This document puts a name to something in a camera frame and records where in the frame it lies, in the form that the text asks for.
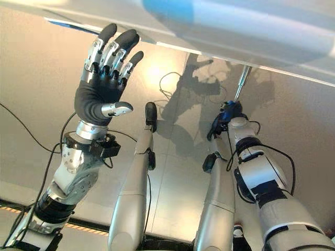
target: white ceiling surface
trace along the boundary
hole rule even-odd
[[[75,90],[94,36],[30,14],[6,8],[0,11],[0,100],[43,145],[52,148],[73,112]],[[152,204],[147,231],[192,241],[209,184],[209,175],[202,171],[209,147],[205,136],[219,103],[234,97],[242,66],[144,42],[137,50],[143,50],[145,57],[122,96],[135,110],[114,118],[110,129],[138,137],[145,103],[155,101],[160,121],[154,134],[157,167],[150,172]],[[173,93],[170,101],[159,91],[160,79],[169,72],[183,74],[180,81],[177,74],[161,81],[162,89]],[[262,125],[262,142],[295,160],[296,197],[325,230],[335,223],[334,96],[333,87],[257,69],[253,69],[241,95],[244,112]],[[4,109],[0,109],[0,118],[0,196],[28,204],[40,187],[49,153]],[[78,120],[75,117],[68,130],[73,130]],[[76,217],[109,224],[134,151],[130,139],[115,135],[122,147],[113,158],[114,169],[101,167],[99,180],[77,206]],[[274,157],[291,181],[289,162],[276,154]],[[55,156],[47,184],[59,162],[60,157]],[[260,250],[254,207],[239,198],[236,221],[242,222],[253,250]]]
[[[143,40],[335,85],[332,0],[1,0],[41,16],[136,28]]]

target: black fingertip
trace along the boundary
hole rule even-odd
[[[114,36],[114,34],[117,31],[117,26],[116,24],[109,24],[107,25],[99,34],[99,38],[102,39],[105,44],[108,42],[108,40]]]
[[[137,39],[137,36],[138,35],[134,29],[127,30],[119,35],[117,39],[115,39],[115,42],[120,45],[121,49],[128,50]]]
[[[129,48],[125,49],[127,51],[127,53],[121,59],[122,62],[126,59],[129,52],[132,50],[132,48],[134,48],[138,44],[139,41],[140,41],[140,36],[138,34],[136,34],[136,37],[135,37],[133,43],[131,44],[131,46]]]
[[[143,51],[138,51],[134,56],[129,60],[129,63],[132,63],[132,68],[134,68],[138,62],[140,62],[144,57]]]

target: robotic hand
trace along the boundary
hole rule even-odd
[[[75,94],[74,108],[81,121],[76,132],[64,135],[62,161],[51,184],[11,231],[6,248],[55,250],[74,208],[96,183],[103,159],[118,154],[120,145],[107,133],[107,126],[112,117],[133,110],[131,104],[119,100],[143,52],[122,67],[140,37],[128,30],[104,50],[116,30],[115,24],[108,25],[93,42]]]
[[[133,68],[143,58],[143,52],[137,52],[121,67],[140,37],[135,30],[128,30],[104,50],[116,30],[115,24],[108,25],[93,42],[75,94],[76,113],[84,122],[96,126],[107,126],[112,117],[133,110],[131,104],[119,100]]]

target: silver arm segment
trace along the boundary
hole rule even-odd
[[[108,250],[136,250],[143,239],[146,217],[148,151],[152,150],[151,127],[146,127],[137,144],[126,181],[118,196],[108,236]]]
[[[235,190],[227,163],[220,158],[224,142],[212,139],[211,150],[218,155],[210,172],[210,184],[195,238],[194,251],[230,250],[234,227]]]
[[[239,157],[234,175],[242,194],[256,201],[264,250],[335,250],[307,209],[287,191],[284,172],[261,149],[250,122],[238,117],[228,127]]]

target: robotic arm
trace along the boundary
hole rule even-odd
[[[211,173],[211,179],[194,250],[231,249],[235,189],[230,169],[235,154],[238,157],[238,167],[234,170],[238,193],[256,205],[263,232],[263,250],[335,250],[332,241],[325,236],[306,208],[293,197],[294,182],[288,192],[284,172],[268,149],[292,159],[262,144],[248,117],[242,113],[238,97],[249,73],[250,68],[244,67],[235,101],[224,104],[207,136],[213,153],[207,156],[203,169]],[[227,156],[224,146],[231,147],[228,165],[223,159],[223,156]]]
[[[131,104],[119,100],[143,52],[137,52],[122,67],[139,36],[128,30],[104,50],[116,30],[115,24],[108,25],[93,42],[74,101],[81,121],[75,133],[65,134],[62,162],[50,186],[13,231],[6,247],[55,250],[61,229],[96,183],[102,160],[118,154],[120,145],[107,133],[107,126],[112,117],[133,110]]]

